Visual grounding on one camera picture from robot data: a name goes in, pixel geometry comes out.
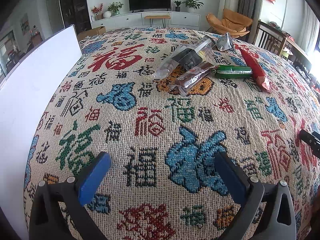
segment silver snack bag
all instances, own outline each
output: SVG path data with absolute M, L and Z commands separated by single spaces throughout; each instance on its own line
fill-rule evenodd
M 233 45 L 230 33 L 222 35 L 217 41 L 216 45 L 219 51 L 225 51 L 231 49 L 235 51 L 235 46 Z

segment woven tablecloth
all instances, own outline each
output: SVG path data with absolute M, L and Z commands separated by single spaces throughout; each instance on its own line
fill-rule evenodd
M 107 239 L 214 239 L 239 209 L 214 169 L 215 154 L 226 152 L 248 176 L 287 181 L 297 237 L 305 236 L 320 169 L 297 133 L 319 132 L 320 105 L 285 60 L 235 39 L 236 52 L 215 50 L 207 60 L 245 65 L 239 48 L 246 50 L 266 72 L 271 93 L 252 78 L 209 75 L 182 97 L 167 88 L 184 72 L 181 67 L 153 81 L 166 56 L 204 34 L 219 37 L 148 28 L 80 42 L 83 56 L 52 96 L 31 144 L 24 183 L 27 225 L 40 180 L 58 183 L 77 176 L 105 151 L 111 168 L 85 208 Z M 64 204 L 61 209 L 80 239 Z

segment snack package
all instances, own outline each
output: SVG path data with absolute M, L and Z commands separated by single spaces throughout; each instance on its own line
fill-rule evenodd
M 200 64 L 207 53 L 212 53 L 214 46 L 214 41 L 209 36 L 205 35 L 197 43 L 189 45 L 184 51 L 175 55 L 173 59 L 179 62 L 185 70 L 190 70 L 194 66 Z
M 270 92 L 269 79 L 267 78 L 266 73 L 260 66 L 259 62 L 245 50 L 241 48 L 239 49 L 241 51 L 245 63 L 252 69 L 252 77 L 254 78 L 257 85 Z
M 213 67 L 214 66 L 211 63 L 204 61 L 179 76 L 175 81 L 168 85 L 168 88 L 170 91 L 178 91 L 179 94 L 184 97 L 202 78 L 210 73 L 210 70 Z
M 235 46 L 233 45 L 233 41 L 232 41 L 230 33 L 226 33 L 225 35 L 222 35 L 216 41 L 216 46 L 219 51 L 225 51 L 228 49 L 235 51 Z
M 186 45 L 180 45 L 178 46 L 174 52 L 171 53 L 168 57 L 166 57 L 158 66 L 156 71 L 153 74 L 154 79 L 164 79 L 167 78 L 172 71 L 179 65 L 179 62 L 172 59 L 175 55 L 179 54 L 183 50 L 187 48 Z
M 248 78 L 252 75 L 252 70 L 247 66 L 219 65 L 211 73 L 216 78 Z

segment tv stand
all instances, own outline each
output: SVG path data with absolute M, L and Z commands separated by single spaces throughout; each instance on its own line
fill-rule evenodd
M 186 28 L 199 30 L 200 14 L 187 12 L 174 12 L 163 9 L 162 11 L 144 11 L 144 12 L 127 12 L 125 14 L 114 15 L 109 18 L 94 21 L 91 23 L 92 28 L 105 26 L 106 30 L 115 30 L 119 28 L 150 28 L 150 19 L 152 27 L 168 28 Z

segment white vase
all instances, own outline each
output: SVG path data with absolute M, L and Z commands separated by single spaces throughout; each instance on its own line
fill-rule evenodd
M 187 7 L 187 12 L 188 13 L 196 13 L 196 8 L 194 8 L 194 7 Z
M 106 11 L 106 12 L 104 12 L 103 17 L 109 18 L 111 16 L 111 14 L 112 14 L 111 11 Z

